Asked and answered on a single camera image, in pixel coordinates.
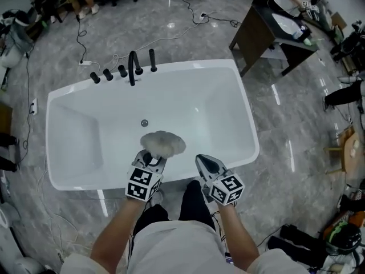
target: white sponge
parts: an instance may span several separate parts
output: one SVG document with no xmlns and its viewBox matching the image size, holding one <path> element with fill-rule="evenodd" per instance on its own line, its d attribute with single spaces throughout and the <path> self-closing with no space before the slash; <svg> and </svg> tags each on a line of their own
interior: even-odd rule
<svg viewBox="0 0 365 274">
<path fill-rule="evenodd" d="M 166 131 L 157 131 L 144 135 L 141 138 L 141 145 L 155 159 L 160 157 L 168 159 L 183 153 L 186 149 L 185 142 L 179 136 Z"/>
</svg>

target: sink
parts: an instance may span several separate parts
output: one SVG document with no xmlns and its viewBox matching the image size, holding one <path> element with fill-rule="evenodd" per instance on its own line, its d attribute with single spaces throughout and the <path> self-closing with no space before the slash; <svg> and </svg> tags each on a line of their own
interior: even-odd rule
<svg viewBox="0 0 365 274">
<path fill-rule="evenodd" d="M 287 34 L 293 35 L 296 31 L 301 29 L 292 19 L 288 17 L 273 13 L 273 18 L 279 24 L 280 28 Z"/>
<path fill-rule="evenodd" d="M 116 72 L 110 82 L 101 76 L 99 84 L 88 79 L 49 93 L 46 150 L 56 189 L 124 188 L 142 150 L 140 138 L 158 130 L 186 142 L 185 152 L 167 161 L 164 182 L 197 176 L 197 154 L 214 156 L 228 168 L 256 159 L 257 133 L 233 60 L 157 68 L 143 67 L 133 87 Z"/>
</svg>

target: power strip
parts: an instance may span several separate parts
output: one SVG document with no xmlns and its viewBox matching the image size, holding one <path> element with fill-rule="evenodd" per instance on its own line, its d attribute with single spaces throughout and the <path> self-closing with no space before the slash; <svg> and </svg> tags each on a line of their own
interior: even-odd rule
<svg viewBox="0 0 365 274">
<path fill-rule="evenodd" d="M 30 105 L 30 114 L 35 116 L 38 113 L 38 99 L 35 98 Z"/>
<path fill-rule="evenodd" d="M 81 62 L 79 62 L 79 65 L 80 66 L 90 66 L 91 65 L 91 61 L 83 61 L 82 63 Z"/>
</svg>

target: bathtub faucet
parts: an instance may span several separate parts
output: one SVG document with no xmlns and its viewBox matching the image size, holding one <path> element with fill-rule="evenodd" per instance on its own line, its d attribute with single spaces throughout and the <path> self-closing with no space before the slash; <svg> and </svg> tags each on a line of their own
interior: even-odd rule
<svg viewBox="0 0 365 274">
<path fill-rule="evenodd" d="M 131 86 L 136 84 L 135 75 L 133 73 L 133 61 L 136 65 L 136 75 L 141 75 L 143 73 L 143 69 L 139 65 L 137 53 L 135 51 L 131 51 L 128 58 L 128 73 L 129 73 L 129 83 Z"/>
</svg>

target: gray marble tile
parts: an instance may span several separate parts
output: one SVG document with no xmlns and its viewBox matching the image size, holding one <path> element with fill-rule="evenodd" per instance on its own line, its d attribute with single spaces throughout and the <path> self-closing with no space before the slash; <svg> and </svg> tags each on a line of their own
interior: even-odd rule
<svg viewBox="0 0 365 274">
<path fill-rule="evenodd" d="M 252 0 L 187 0 L 195 16 L 201 12 L 212 17 L 242 21 Z M 174 28 L 167 25 L 174 23 Z M 97 15 L 81 21 L 80 38 L 87 48 L 87 60 L 98 62 L 101 70 L 115 64 L 113 54 L 128 55 L 131 50 L 159 38 L 181 36 L 194 26 L 190 11 L 181 0 L 121 0 L 116 7 L 101 7 Z M 104 190 L 104 200 L 96 191 L 64 192 L 52 187 L 44 173 L 46 103 L 48 93 L 57 88 L 85 80 L 91 67 L 79 66 L 83 49 L 78 45 L 78 24 L 73 14 L 62 23 L 55 23 L 37 41 L 29 62 L 30 98 L 37 97 L 39 114 L 31 118 L 29 153 L 16 174 L 6 173 L 11 198 L 21 221 L 15 225 L 16 236 L 25 253 L 43 264 L 60 269 L 59 230 L 62 231 L 62 251 L 88 255 L 98 234 L 107 225 L 125 198 L 123 189 Z M 154 48 L 157 64 L 201 60 L 232 59 L 244 64 L 242 58 L 228 49 L 237 29 L 227 22 L 210 20 L 179 39 L 158 41 L 138 51 L 142 66 L 149 65 L 148 49 Z M 341 174 L 325 175 L 338 167 L 338 159 L 323 151 L 334 145 L 336 135 L 348 126 L 338 110 L 322 110 L 322 97 L 340 88 L 337 76 L 344 75 L 341 65 L 332 61 L 331 42 L 321 31 L 313 29 L 319 51 L 284 77 L 279 76 L 286 64 L 260 59 L 242 78 L 258 132 L 260 154 L 248 165 L 234 169 L 245 182 L 246 189 L 237 204 L 237 211 L 256 242 L 285 223 L 315 235 L 335 212 L 338 198 L 344 191 Z M 127 58 L 119 60 L 127 65 Z M 9 96 L 13 112 L 13 134 L 21 140 L 27 136 L 27 75 L 26 60 L 11 70 Z M 359 112 L 349 105 L 357 131 L 361 131 Z M 346 116 L 347 105 L 339 109 Z M 346 181 L 358 186 L 364 164 Z M 164 183 L 163 206 L 171 219 L 177 219 L 183 193 L 189 180 Z M 217 207 L 209 204 L 212 212 Z M 120 272 L 125 271 L 122 259 Z"/>
</svg>

